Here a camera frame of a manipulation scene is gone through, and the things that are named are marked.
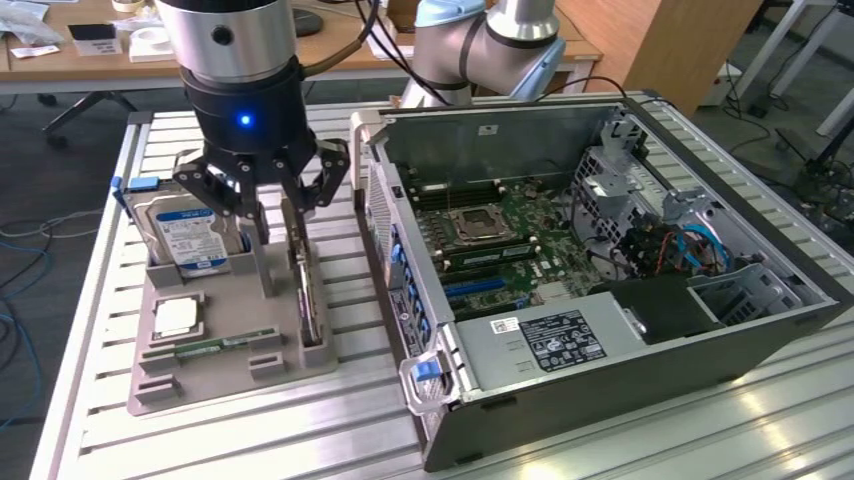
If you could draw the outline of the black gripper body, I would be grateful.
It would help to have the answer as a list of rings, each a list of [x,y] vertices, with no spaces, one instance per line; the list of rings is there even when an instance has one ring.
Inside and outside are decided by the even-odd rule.
[[[257,185],[300,185],[316,153],[301,94],[301,65],[290,57],[268,77],[224,83],[180,70],[204,138],[200,156],[188,162],[232,177],[250,175]]]

